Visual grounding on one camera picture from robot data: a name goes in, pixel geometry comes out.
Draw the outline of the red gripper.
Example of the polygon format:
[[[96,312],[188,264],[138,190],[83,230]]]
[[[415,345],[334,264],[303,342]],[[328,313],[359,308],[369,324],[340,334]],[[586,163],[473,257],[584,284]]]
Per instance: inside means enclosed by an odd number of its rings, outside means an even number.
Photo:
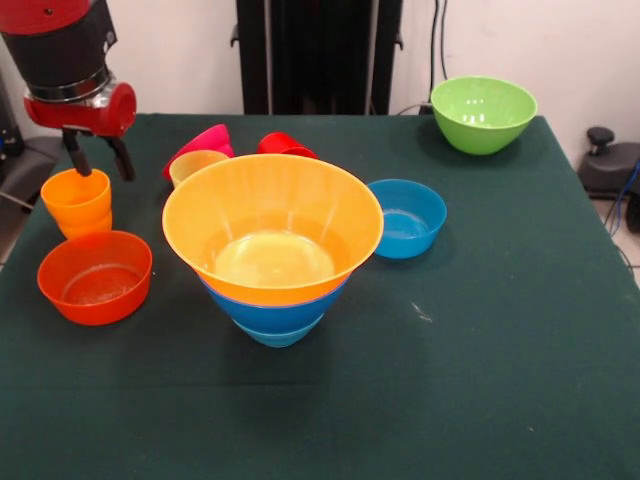
[[[63,145],[78,174],[88,177],[92,168],[77,141],[76,130],[105,136],[121,178],[125,182],[136,179],[128,149],[119,138],[133,125],[137,111],[136,95],[128,83],[111,82],[96,96],[70,103],[42,102],[26,93],[23,103],[34,123],[62,130]]]

